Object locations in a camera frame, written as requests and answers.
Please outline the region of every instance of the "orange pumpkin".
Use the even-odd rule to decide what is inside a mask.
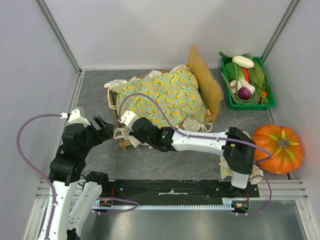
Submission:
[[[259,127],[254,133],[252,140],[272,153],[272,158],[260,163],[260,167],[270,173],[287,174],[297,170],[304,160],[304,148],[300,138],[295,132],[286,126],[268,124]],[[254,161],[268,157],[257,149]]]

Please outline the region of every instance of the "gray floor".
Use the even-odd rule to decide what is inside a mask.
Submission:
[[[265,202],[252,201],[250,209]],[[272,202],[262,214],[230,211],[134,210],[89,214],[82,240],[307,240],[295,202]]]
[[[114,124],[113,110],[108,107],[107,90],[104,84],[114,79],[130,79],[142,76],[150,70],[99,70],[86,71],[81,87],[78,106],[85,109],[91,121],[100,115],[106,122]],[[226,88],[220,70],[212,70],[214,78],[222,85],[224,96]],[[229,127],[237,127],[253,135],[262,125],[270,123],[267,111],[231,111],[224,100],[221,111],[213,126],[213,132],[221,132]],[[117,140],[108,140],[93,148],[86,158],[84,174],[98,171],[109,174],[111,179],[220,179],[220,158],[205,152],[159,152],[146,146],[129,146],[127,153]],[[286,175],[265,173],[268,179],[287,179]]]

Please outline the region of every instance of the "wooden crate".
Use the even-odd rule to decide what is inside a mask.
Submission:
[[[206,114],[204,118],[204,122],[215,123],[216,118],[219,114],[220,110],[220,101],[223,99],[223,92],[219,85],[219,83],[214,79],[208,65],[204,61],[204,59],[199,55],[198,49],[196,46],[191,45],[190,53],[187,59],[187,64],[190,71],[195,75],[198,85],[199,85],[199,93],[206,107]],[[162,70],[162,73],[168,73],[171,69]],[[144,76],[138,76],[138,79],[143,79]],[[116,105],[115,95],[110,91],[109,98],[112,105]],[[114,110],[114,117],[116,119],[116,127],[119,128],[118,122],[118,114],[117,111]],[[129,140],[119,139],[119,145],[126,152],[126,147],[131,145]]]

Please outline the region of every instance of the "white radish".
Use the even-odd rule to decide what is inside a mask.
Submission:
[[[255,66],[255,63],[251,59],[244,56],[234,56],[232,62],[245,69],[252,69]]]
[[[230,87],[231,87],[231,91],[234,93],[234,94],[236,94],[236,80],[233,80],[233,81],[231,81],[229,84],[230,84]],[[240,81],[238,81],[238,91],[239,91],[239,89],[240,88],[242,88],[242,84],[241,84],[241,82]]]

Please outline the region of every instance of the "carrot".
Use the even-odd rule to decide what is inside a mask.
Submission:
[[[244,78],[245,78],[245,80],[246,80],[248,83],[250,83],[250,76],[249,76],[248,69],[242,67],[242,70],[243,70],[243,72],[244,72]]]

